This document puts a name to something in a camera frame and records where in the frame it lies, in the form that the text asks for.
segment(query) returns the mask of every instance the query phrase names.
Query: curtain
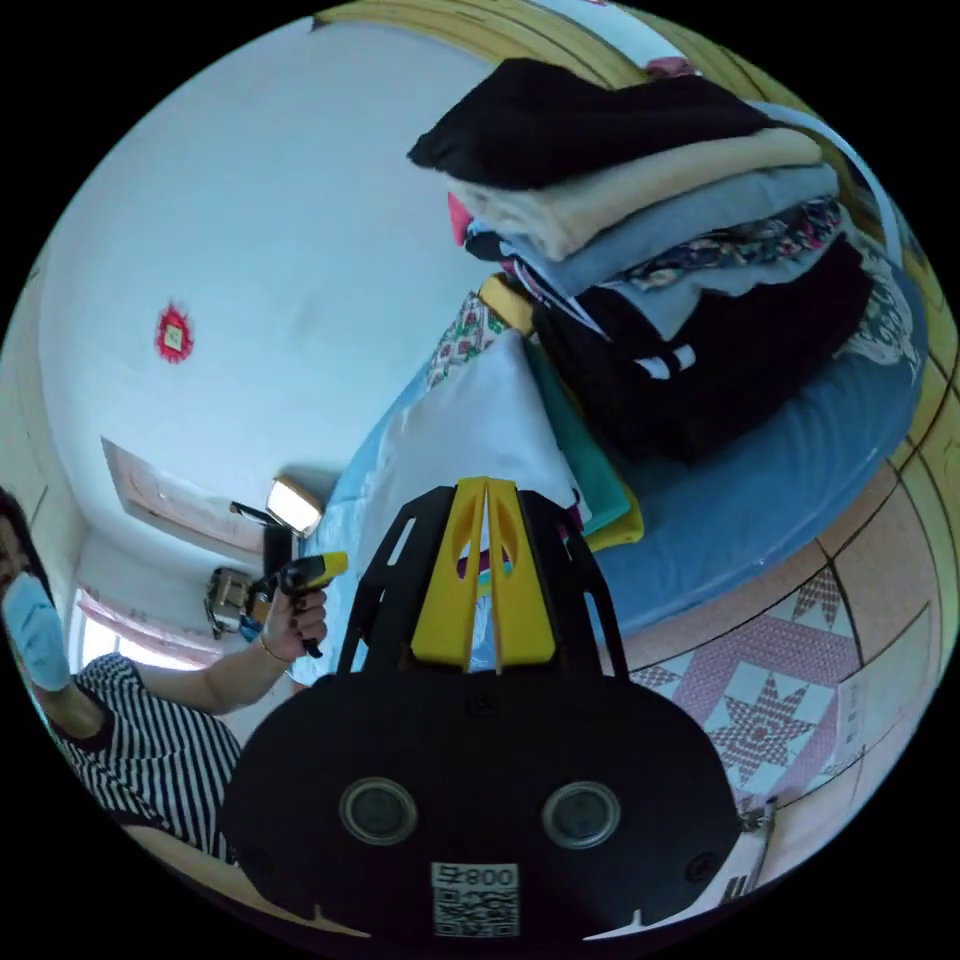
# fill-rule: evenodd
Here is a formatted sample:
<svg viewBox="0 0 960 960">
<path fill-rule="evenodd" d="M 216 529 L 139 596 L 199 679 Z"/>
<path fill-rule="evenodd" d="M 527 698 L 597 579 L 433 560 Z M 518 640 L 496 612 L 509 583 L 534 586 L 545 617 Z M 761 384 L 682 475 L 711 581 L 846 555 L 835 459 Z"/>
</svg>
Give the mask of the curtain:
<svg viewBox="0 0 960 960">
<path fill-rule="evenodd" d="M 80 585 L 77 606 L 94 623 L 154 653 L 198 667 L 209 666 L 223 656 L 223 647 L 211 633 L 164 623 L 142 610 L 114 603 L 92 587 Z"/>
</svg>

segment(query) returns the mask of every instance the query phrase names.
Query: woman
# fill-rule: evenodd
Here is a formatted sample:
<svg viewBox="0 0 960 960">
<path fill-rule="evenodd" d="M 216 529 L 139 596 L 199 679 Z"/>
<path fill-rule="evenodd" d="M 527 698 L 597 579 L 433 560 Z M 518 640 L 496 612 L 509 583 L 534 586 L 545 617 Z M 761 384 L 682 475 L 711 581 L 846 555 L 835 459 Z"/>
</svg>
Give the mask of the woman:
<svg viewBox="0 0 960 960">
<path fill-rule="evenodd" d="M 54 739 L 97 802 L 122 826 L 161 831 L 227 863 L 224 790 L 240 754 L 217 719 L 256 703 L 323 639 L 324 595 L 279 591 L 258 642 L 203 670 L 145 666 L 119 654 L 76 675 L 63 624 L 16 501 L 0 489 L 0 611 Z"/>
</svg>

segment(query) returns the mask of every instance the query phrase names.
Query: bracelet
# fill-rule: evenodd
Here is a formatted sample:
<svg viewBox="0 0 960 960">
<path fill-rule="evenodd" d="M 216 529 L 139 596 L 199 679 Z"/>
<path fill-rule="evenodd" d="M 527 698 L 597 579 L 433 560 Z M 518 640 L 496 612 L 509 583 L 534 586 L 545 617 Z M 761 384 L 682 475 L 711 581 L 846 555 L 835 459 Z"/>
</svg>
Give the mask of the bracelet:
<svg viewBox="0 0 960 960">
<path fill-rule="evenodd" d="M 290 666 L 290 664 L 294 662 L 293 660 L 284 660 L 283 657 L 278 657 L 278 656 L 267 646 L 266 642 L 264 641 L 264 639 L 263 639 L 263 631 L 262 631 L 262 630 L 260 631 L 260 634 L 259 634 L 259 636 L 257 637 L 257 639 L 260 641 L 260 646 L 263 647 L 263 649 L 266 650 L 267 653 L 269 653 L 270 656 L 273 657 L 274 660 L 279 660 L 280 663 L 285 663 L 287 666 Z"/>
</svg>

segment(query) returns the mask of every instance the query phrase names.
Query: window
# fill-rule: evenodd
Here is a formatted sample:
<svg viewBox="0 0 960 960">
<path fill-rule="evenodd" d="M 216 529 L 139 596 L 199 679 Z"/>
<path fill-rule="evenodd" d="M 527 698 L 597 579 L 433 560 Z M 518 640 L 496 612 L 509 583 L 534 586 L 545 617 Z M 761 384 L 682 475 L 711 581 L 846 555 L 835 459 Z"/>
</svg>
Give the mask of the window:
<svg viewBox="0 0 960 960">
<path fill-rule="evenodd" d="M 187 663 L 176 657 L 148 650 L 139 643 L 134 643 L 126 637 L 114 633 L 109 627 L 95 623 L 89 617 L 83 617 L 80 634 L 80 667 L 81 669 L 97 657 L 108 653 L 119 653 L 129 657 L 136 663 L 151 667 L 167 667 L 172 670 L 199 670 L 193 663 Z"/>
</svg>

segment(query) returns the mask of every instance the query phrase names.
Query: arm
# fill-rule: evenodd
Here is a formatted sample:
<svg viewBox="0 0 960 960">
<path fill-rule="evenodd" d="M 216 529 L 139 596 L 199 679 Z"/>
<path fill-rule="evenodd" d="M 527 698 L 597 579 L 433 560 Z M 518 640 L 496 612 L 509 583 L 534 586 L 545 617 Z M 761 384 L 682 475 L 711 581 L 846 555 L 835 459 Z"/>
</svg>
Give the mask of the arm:
<svg viewBox="0 0 960 960">
<path fill-rule="evenodd" d="M 208 887 L 214 893 L 235 900 L 245 907 L 270 914 L 289 923 L 298 923 L 301 926 L 313 927 L 316 930 L 326 930 L 330 933 L 346 933 L 356 937 L 366 937 L 368 934 L 341 927 L 337 923 L 325 920 L 316 908 L 313 920 L 304 920 L 292 913 L 287 913 L 280 907 L 274 906 L 257 893 L 256 887 L 250 882 L 247 875 L 239 868 L 217 860 L 195 847 L 183 843 L 176 837 L 154 830 L 152 827 L 124 827 L 129 837 L 143 847 L 147 853 L 175 870 L 177 873 L 189 877 L 196 883 Z"/>
<path fill-rule="evenodd" d="M 295 603 L 277 591 L 260 640 L 203 670 L 168 670 L 137 665 L 143 685 L 161 700 L 220 715 L 256 703 L 305 653 L 304 640 L 327 635 L 322 591 Z"/>
</svg>

